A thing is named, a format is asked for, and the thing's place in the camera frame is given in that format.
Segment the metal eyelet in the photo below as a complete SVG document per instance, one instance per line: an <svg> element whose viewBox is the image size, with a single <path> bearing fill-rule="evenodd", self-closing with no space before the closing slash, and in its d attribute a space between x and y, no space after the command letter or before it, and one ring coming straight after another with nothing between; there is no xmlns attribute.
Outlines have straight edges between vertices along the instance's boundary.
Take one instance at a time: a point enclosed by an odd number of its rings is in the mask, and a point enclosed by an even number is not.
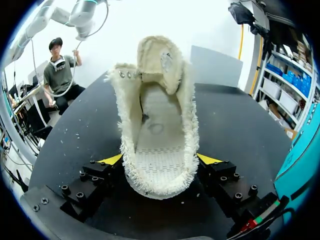
<svg viewBox="0 0 320 240"><path fill-rule="evenodd" d="M119 71L119 75L120 75L120 77L123 78L123 79L124 79L125 76L126 76L122 71Z"/></svg>

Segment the yellow pipe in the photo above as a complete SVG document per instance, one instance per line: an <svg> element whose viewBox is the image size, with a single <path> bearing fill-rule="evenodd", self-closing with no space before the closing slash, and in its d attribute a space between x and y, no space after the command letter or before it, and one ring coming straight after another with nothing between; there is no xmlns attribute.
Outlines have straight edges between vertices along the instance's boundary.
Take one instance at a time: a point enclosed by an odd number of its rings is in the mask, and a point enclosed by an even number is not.
<svg viewBox="0 0 320 240"><path fill-rule="evenodd" d="M244 42L244 25L241 25L241 41L240 41L240 49L239 49L239 54L238 54L238 59L240 60L241 58L241 52L242 52L242 43Z"/></svg>
<svg viewBox="0 0 320 240"><path fill-rule="evenodd" d="M258 64L257 64L257 69L255 70L255 74L254 74L254 79L253 79L253 83L250 89L250 95L252 96L252 93L254 91L255 85L256 85L256 81L258 78L258 73L259 73L259 68L260 68L260 64L261 64L261 55L262 55L262 37L260 37L260 50L259 50L259 57L258 57Z"/></svg>

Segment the black bracket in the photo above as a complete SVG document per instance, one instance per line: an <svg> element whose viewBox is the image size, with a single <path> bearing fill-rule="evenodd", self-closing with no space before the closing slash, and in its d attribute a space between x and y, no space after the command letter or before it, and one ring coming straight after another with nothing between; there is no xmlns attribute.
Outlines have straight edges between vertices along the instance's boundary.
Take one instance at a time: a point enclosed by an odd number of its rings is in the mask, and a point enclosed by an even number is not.
<svg viewBox="0 0 320 240"><path fill-rule="evenodd" d="M234 221L228 238L239 233L278 200L272 192L260 199L257 196L258 186L248 184L236 169L230 161L206 164L200 159L197 172L206 194L214 197L225 216ZM270 231L266 229L256 239L267 239L269 235Z"/></svg>

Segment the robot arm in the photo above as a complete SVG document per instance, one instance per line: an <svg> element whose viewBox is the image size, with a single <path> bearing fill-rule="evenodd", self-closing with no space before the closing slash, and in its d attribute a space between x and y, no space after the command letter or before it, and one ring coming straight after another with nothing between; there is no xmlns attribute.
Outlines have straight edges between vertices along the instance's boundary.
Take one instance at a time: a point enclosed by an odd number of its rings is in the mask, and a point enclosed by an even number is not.
<svg viewBox="0 0 320 240"><path fill-rule="evenodd" d="M69 13L56 7L54 2L55 0L47 0L42 5L24 34L8 49L4 57L3 68L21 57L30 39L42 31L48 25L50 19L68 27L75 27L78 32L76 39L84 41L93 28L92 17L96 6L101 3L108 4L107 0L77 0L72 12Z"/></svg>

